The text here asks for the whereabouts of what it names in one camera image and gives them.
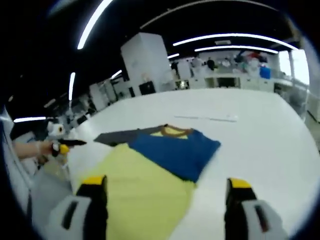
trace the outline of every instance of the ceiling light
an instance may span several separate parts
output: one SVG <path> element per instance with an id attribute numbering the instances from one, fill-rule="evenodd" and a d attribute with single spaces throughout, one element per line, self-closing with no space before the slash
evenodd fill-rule
<path id="1" fill-rule="evenodd" d="M 74 91 L 74 83 L 75 83 L 76 73 L 73 72 L 70 75 L 70 83 L 69 83 L 69 101 L 72 100 L 72 93 Z"/>
<path id="2" fill-rule="evenodd" d="M 170 55 L 170 56 L 168 56 L 168 59 L 172 59 L 172 58 L 178 57 L 179 55 L 180 55 L 179 53 Z"/>
<path id="3" fill-rule="evenodd" d="M 284 41 L 280 41 L 280 40 L 277 40 L 277 39 L 274 39 L 271 37 L 267 37 L 267 36 L 248 34 L 248 33 L 224 33 L 224 34 L 212 34 L 212 35 L 206 35 L 206 36 L 198 36 L 198 37 L 190 38 L 187 40 L 178 41 L 178 42 L 174 43 L 173 46 L 178 46 L 181 44 L 186 44 L 186 43 L 190 43 L 190 42 L 194 42 L 194 41 L 198 41 L 198 40 L 202 40 L 202 39 L 225 38 L 225 37 L 244 37 L 244 38 L 262 39 L 262 40 L 267 40 L 270 42 L 274 42 L 274 43 L 283 45 L 283 46 L 288 47 L 293 50 L 298 50 L 298 48 L 296 48 L 295 46 L 292 46 Z"/>
<path id="4" fill-rule="evenodd" d="M 120 73 L 122 73 L 122 70 L 117 71 L 115 74 L 111 76 L 111 79 L 114 79 L 116 76 L 118 76 Z"/>
<path id="5" fill-rule="evenodd" d="M 88 39 L 88 36 L 92 30 L 92 28 L 94 27 L 94 25 L 96 24 L 98 18 L 101 16 L 101 14 L 104 12 L 104 10 L 108 7 L 108 5 L 112 2 L 112 0 L 103 0 L 100 5 L 97 7 L 97 9 L 94 11 L 93 15 L 91 16 L 89 22 L 87 23 L 87 25 L 85 26 L 85 29 L 82 33 L 82 36 L 80 38 L 79 44 L 77 49 L 83 49 L 85 46 L 85 43 Z"/>
<path id="6" fill-rule="evenodd" d="M 37 117 L 23 117 L 23 118 L 16 118 L 13 120 L 14 123 L 22 123 L 22 122 L 29 122 L 29 121 L 38 121 L 38 120 L 46 120 L 45 116 L 37 116 Z"/>
<path id="7" fill-rule="evenodd" d="M 194 51 L 195 52 L 201 52 L 201 51 L 215 50 L 215 49 L 251 49 L 251 50 L 269 52 L 269 53 L 273 53 L 273 54 L 277 54 L 278 53 L 278 51 L 267 49 L 267 48 L 263 48 L 263 47 L 257 47 L 257 46 L 235 46 L 235 45 L 204 47 L 204 48 L 195 49 Z"/>

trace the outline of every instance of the black ceiling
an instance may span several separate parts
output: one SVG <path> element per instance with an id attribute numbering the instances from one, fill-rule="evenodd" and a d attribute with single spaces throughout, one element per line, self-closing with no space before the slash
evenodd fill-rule
<path id="1" fill-rule="evenodd" d="M 9 35 L 14 37 L 8 58 L 13 71 L 7 77 L 7 94 L 14 95 L 9 104 L 13 118 L 49 114 L 43 105 L 68 91 L 72 72 L 76 72 L 73 92 L 78 96 L 90 84 L 124 69 L 120 48 L 138 32 L 161 35 L 168 54 L 180 53 L 181 56 L 192 55 L 196 48 L 214 46 L 214 41 L 218 40 L 172 46 L 175 42 L 203 35 L 249 33 L 279 40 L 292 37 L 280 12 L 237 1 L 185 7 L 140 29 L 162 13 L 192 2 L 194 0 L 114 0 L 98 19 L 81 50 L 77 50 L 79 39 L 101 0 L 75 0 L 50 16 L 48 4 L 42 3 L 28 14 L 24 11 L 29 5 L 25 5 L 26 9 L 21 12 L 23 17 Z M 253 38 L 228 39 L 234 45 L 270 48 L 273 44 Z"/>

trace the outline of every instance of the white table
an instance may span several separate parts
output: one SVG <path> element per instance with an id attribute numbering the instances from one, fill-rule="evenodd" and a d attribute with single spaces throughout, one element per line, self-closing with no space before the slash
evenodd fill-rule
<path id="1" fill-rule="evenodd" d="M 237 117 L 236 122 L 174 116 Z M 320 156 L 309 130 L 278 95 L 242 89 L 156 93 L 119 101 L 82 123 L 89 141 L 68 156 L 71 177 L 101 161 L 111 147 L 92 142 L 100 133 L 161 124 L 194 128 L 221 147 L 203 170 L 191 207 L 171 240 L 223 240 L 227 178 L 248 181 L 281 216 L 289 235 L 306 219 L 320 182 Z"/>

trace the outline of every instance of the blue t-shirt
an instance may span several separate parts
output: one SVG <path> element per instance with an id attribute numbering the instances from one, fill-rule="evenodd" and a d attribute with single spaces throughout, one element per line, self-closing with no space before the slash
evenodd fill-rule
<path id="1" fill-rule="evenodd" d="M 187 139 L 139 134 L 131 149 L 183 180 L 197 182 L 202 170 L 220 147 L 201 132 L 193 130 Z"/>

